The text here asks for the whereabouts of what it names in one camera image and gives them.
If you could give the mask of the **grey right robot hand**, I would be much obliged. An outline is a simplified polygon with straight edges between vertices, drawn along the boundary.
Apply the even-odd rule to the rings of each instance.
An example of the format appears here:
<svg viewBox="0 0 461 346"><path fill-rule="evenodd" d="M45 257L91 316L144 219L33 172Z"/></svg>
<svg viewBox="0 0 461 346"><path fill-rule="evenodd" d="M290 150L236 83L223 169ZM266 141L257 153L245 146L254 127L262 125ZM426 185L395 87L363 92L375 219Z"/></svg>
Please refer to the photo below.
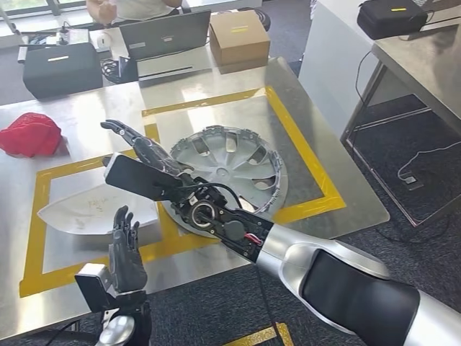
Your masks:
<svg viewBox="0 0 461 346"><path fill-rule="evenodd" d="M184 167L173 159L161 145L142 135L118 120L105 120L100 123L103 129L112 130L128 143L141 162L162 172L178 177L184 173Z"/></svg>

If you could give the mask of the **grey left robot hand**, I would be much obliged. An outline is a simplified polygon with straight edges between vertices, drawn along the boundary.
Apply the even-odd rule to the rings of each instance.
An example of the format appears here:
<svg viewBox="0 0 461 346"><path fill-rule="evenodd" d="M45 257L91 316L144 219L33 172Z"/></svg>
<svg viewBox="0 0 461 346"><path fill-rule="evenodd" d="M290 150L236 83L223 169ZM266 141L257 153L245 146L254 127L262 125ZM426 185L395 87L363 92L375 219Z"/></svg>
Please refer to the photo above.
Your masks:
<svg viewBox="0 0 461 346"><path fill-rule="evenodd" d="M134 214L124 205L114 216L112 243L109 245L109 271L116 293L141 290L147 274L139 251L140 222L133 223Z"/></svg>

